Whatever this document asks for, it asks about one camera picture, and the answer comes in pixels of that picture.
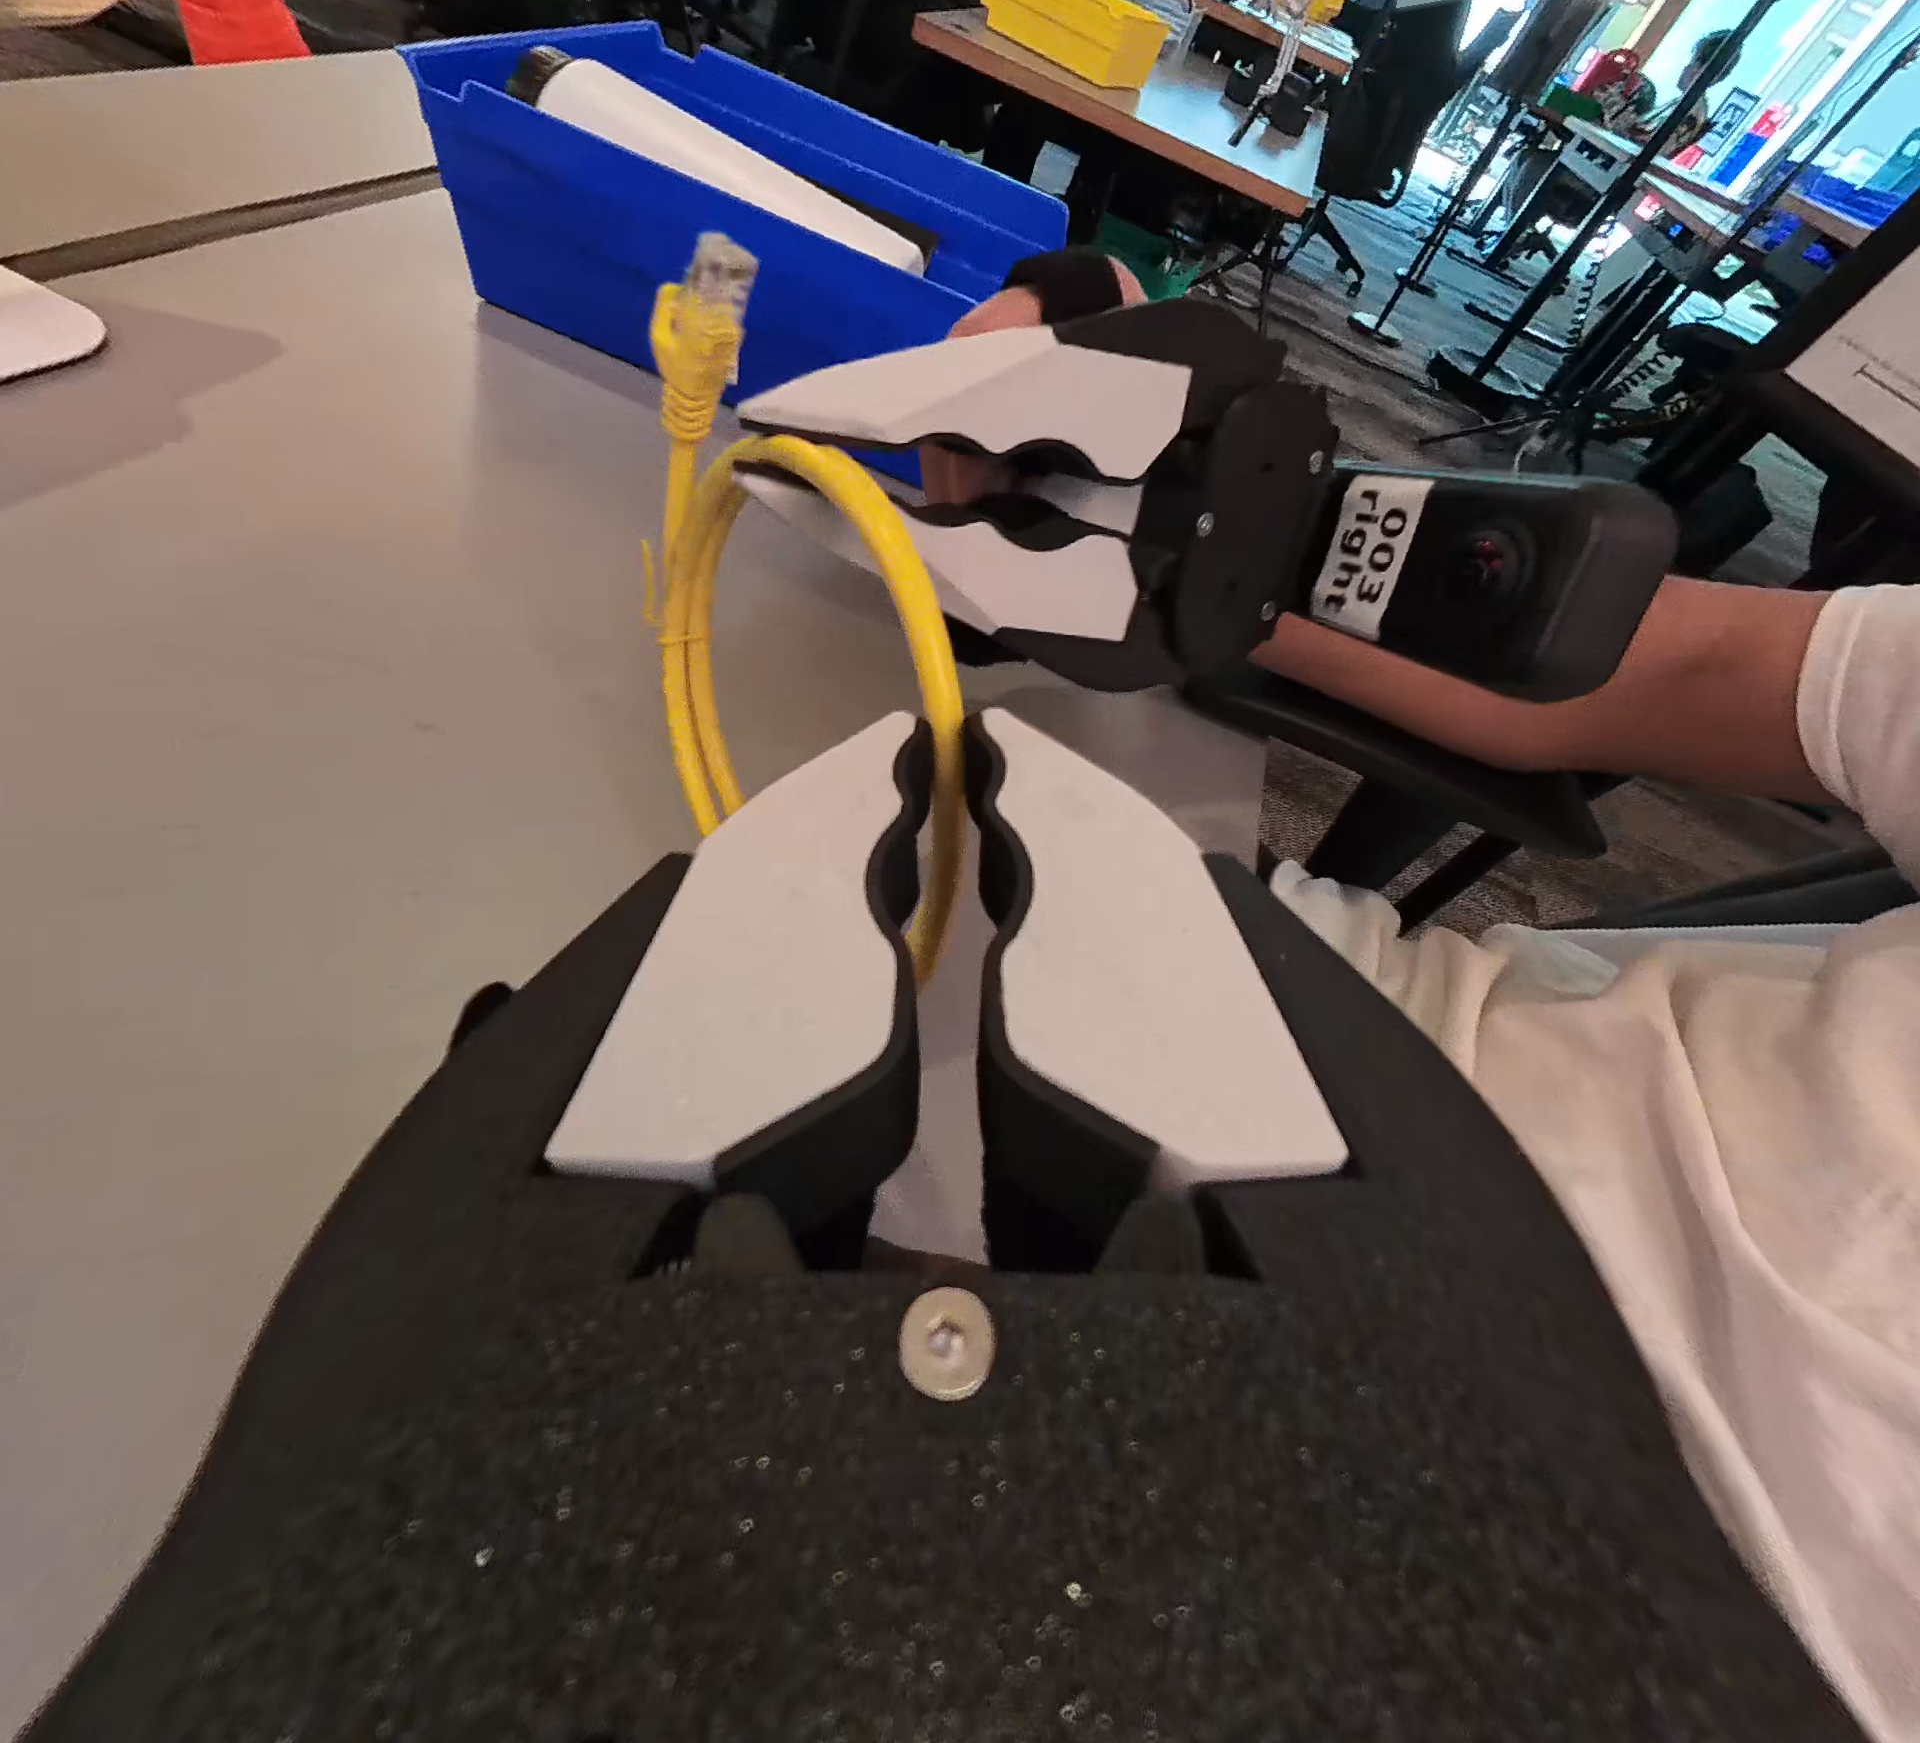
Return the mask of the green plastic chair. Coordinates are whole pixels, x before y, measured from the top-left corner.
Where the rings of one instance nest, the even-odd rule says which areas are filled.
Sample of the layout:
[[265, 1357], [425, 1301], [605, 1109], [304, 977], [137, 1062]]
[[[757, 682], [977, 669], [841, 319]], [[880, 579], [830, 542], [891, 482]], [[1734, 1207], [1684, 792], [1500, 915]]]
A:
[[1099, 240], [1136, 276], [1149, 301], [1183, 297], [1217, 267], [1210, 244], [1189, 230], [1161, 234], [1111, 214], [1102, 219]]

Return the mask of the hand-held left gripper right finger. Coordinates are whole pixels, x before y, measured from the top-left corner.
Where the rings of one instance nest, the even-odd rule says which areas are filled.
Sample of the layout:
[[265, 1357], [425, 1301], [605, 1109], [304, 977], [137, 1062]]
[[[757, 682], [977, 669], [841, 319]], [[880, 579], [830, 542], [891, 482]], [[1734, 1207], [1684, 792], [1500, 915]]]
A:
[[1321, 1181], [1349, 1146], [1256, 949], [1284, 914], [1128, 778], [1008, 708], [967, 722], [980, 1226], [1092, 1267], [1144, 1196]]

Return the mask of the person's right forearm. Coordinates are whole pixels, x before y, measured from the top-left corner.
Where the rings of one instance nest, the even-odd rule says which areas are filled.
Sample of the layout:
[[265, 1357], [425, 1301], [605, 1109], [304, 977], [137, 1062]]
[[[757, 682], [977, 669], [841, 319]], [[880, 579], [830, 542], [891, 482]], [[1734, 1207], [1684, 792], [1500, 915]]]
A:
[[1823, 593], [1667, 579], [1617, 671], [1585, 697], [1547, 705], [1301, 619], [1284, 619], [1252, 663], [1499, 768], [1833, 803], [1798, 724], [1802, 669], [1825, 604]]

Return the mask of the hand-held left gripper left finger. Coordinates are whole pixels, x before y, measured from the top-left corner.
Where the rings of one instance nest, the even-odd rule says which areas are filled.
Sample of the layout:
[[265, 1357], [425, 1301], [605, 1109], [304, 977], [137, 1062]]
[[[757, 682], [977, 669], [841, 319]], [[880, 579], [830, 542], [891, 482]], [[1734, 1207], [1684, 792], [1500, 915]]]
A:
[[918, 1134], [918, 904], [920, 721], [893, 711], [684, 859], [545, 1168], [760, 1199], [808, 1264], [860, 1269]]

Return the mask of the blue plastic bin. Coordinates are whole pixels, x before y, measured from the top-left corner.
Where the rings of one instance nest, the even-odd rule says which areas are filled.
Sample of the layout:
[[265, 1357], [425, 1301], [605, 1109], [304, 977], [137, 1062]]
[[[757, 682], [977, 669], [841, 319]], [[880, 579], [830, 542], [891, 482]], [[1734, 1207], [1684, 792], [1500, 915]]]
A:
[[[927, 243], [923, 268], [757, 208], [590, 134], [511, 80], [538, 48], [598, 64], [733, 145]], [[609, 358], [653, 368], [648, 319], [710, 230], [757, 262], [734, 404], [805, 371], [942, 339], [1024, 257], [1068, 237], [1062, 199], [1010, 180], [718, 48], [673, 50], [653, 21], [502, 32], [399, 50], [477, 297]]]

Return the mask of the black office chair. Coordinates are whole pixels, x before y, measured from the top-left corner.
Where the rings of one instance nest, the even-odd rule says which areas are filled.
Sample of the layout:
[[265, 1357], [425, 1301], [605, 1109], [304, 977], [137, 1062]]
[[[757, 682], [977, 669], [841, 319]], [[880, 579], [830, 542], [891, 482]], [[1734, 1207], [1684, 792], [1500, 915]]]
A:
[[1422, 140], [1461, 76], [1461, 32], [1475, 0], [1387, 8], [1364, 41], [1355, 68], [1331, 102], [1317, 170], [1315, 229], [1358, 296], [1366, 267], [1331, 219], [1331, 202], [1392, 207], [1404, 195]]

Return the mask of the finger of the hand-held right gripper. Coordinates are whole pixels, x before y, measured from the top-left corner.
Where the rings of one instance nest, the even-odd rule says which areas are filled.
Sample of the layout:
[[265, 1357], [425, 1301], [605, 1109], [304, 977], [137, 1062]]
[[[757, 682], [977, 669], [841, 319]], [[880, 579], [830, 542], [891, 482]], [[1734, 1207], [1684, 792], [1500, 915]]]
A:
[[1178, 437], [1191, 386], [1186, 364], [1033, 326], [819, 368], [745, 398], [734, 414], [757, 433], [846, 450], [1061, 452], [1096, 482], [1136, 483]]
[[[774, 468], [750, 468], [747, 496], [772, 513], [867, 571], [876, 548], [830, 498]], [[1118, 645], [1136, 611], [1139, 585], [1126, 542], [1104, 531], [1079, 534], [1058, 548], [1029, 548], [982, 516], [937, 524], [920, 509], [882, 498], [899, 518], [949, 621], [982, 635], [1006, 630]]]

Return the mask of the yellow bin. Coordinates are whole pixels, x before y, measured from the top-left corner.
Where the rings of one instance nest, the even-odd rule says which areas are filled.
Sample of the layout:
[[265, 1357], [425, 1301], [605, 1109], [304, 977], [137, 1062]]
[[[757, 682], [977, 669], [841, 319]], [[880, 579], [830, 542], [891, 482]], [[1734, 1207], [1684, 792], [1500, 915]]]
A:
[[1144, 88], [1171, 25], [1128, 0], [980, 0], [986, 25], [1071, 76], [1115, 93]]

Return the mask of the light wooden table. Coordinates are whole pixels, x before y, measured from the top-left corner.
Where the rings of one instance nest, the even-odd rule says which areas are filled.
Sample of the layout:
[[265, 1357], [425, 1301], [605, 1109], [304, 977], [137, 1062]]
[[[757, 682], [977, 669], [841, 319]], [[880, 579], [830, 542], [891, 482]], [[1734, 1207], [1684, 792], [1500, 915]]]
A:
[[925, 12], [914, 21], [914, 41], [1017, 99], [1286, 219], [1304, 216], [1320, 195], [1326, 112], [1313, 111], [1296, 140], [1260, 121], [1235, 142], [1242, 111], [1224, 99], [1223, 71], [1205, 60], [1165, 56], [1139, 90], [1099, 88], [991, 30], [980, 8]]

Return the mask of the white bottle with black cap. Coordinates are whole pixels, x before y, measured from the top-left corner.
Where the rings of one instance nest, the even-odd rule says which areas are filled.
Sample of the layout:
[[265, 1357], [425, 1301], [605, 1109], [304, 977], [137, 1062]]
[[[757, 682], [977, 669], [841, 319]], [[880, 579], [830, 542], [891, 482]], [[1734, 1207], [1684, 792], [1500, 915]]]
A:
[[535, 47], [516, 59], [504, 93], [697, 184], [896, 267], [888, 250], [899, 243], [880, 227], [880, 219], [616, 74], [609, 64]]

